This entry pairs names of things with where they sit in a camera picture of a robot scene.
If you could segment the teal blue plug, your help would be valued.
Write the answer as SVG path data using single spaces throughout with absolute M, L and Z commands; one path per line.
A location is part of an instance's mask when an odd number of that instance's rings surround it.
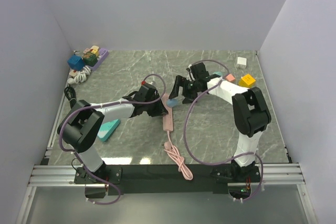
M 213 74 L 216 74 L 216 75 L 218 75 L 218 76 L 220 76 L 220 77 L 222 77 L 222 76 L 223 76 L 223 73 L 222 73 L 222 72 L 220 72 L 220 71 L 213 72 Z

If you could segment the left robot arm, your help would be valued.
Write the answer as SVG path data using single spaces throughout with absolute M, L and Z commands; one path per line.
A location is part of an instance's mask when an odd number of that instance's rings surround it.
M 93 144 L 102 124 L 119 119 L 128 119 L 147 113 L 148 116 L 168 114 L 155 86 L 142 82 L 138 91 L 110 103 L 88 103 L 79 100 L 58 126 L 62 141 L 72 146 L 84 166 L 91 182 L 104 179 L 106 164 Z

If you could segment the white plug adapter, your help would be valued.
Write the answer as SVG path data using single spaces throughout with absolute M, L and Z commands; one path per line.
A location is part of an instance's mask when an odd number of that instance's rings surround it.
M 236 59 L 236 67 L 245 69 L 247 67 L 247 59 L 244 57 L 237 57 Z

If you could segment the teal power strip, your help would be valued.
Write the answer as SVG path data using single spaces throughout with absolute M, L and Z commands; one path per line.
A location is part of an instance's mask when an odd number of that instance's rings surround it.
M 105 142 L 108 140 L 108 138 L 114 133 L 116 128 L 120 124 L 120 120 L 113 120 L 107 123 L 104 123 L 100 126 L 99 132 L 97 134 L 97 137 L 100 141 Z

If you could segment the salmon pink plug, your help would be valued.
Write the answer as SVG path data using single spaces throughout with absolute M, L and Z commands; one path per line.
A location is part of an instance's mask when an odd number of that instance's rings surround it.
M 225 80 L 228 81 L 228 82 L 235 82 L 236 78 L 232 75 L 232 74 L 228 74 L 226 77 L 225 77 Z

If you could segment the light blue plug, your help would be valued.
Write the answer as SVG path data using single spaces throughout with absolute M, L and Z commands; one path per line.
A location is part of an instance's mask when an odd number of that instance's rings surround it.
M 179 101 L 177 99 L 168 99 L 166 101 L 166 106 L 168 106 L 169 108 L 173 108 L 175 106 L 177 106 L 179 103 Z

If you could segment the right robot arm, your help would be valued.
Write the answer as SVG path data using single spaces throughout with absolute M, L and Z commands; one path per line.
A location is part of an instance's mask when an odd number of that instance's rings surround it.
M 262 91 L 258 87 L 240 87 L 217 74 L 193 81 L 178 75 L 169 98 L 176 98 L 180 88 L 183 88 L 184 104 L 190 103 L 194 106 L 201 96 L 211 94 L 233 106 L 234 122 L 239 131 L 236 152 L 229 161 L 208 163 L 208 166 L 224 165 L 228 170 L 220 175 L 226 180 L 245 181 L 255 171 L 258 142 L 271 122 Z

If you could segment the yellow cube socket adapter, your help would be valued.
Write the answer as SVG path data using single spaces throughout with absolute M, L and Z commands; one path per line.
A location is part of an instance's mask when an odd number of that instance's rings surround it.
M 241 77 L 238 82 L 240 87 L 251 88 L 256 84 L 256 80 L 250 74 L 246 74 L 245 76 Z

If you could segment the pink power strip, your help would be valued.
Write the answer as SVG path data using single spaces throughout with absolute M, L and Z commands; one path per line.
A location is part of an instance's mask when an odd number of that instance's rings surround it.
M 192 181 L 193 173 L 185 164 L 185 158 L 180 154 L 179 149 L 173 144 L 171 133 L 174 131 L 173 110 L 167 105 L 169 95 L 165 93 L 162 97 L 162 103 L 168 111 L 168 114 L 163 116 L 163 131 L 167 134 L 167 141 L 164 143 L 164 151 L 168 157 L 177 165 L 178 172 L 182 174 L 185 180 Z

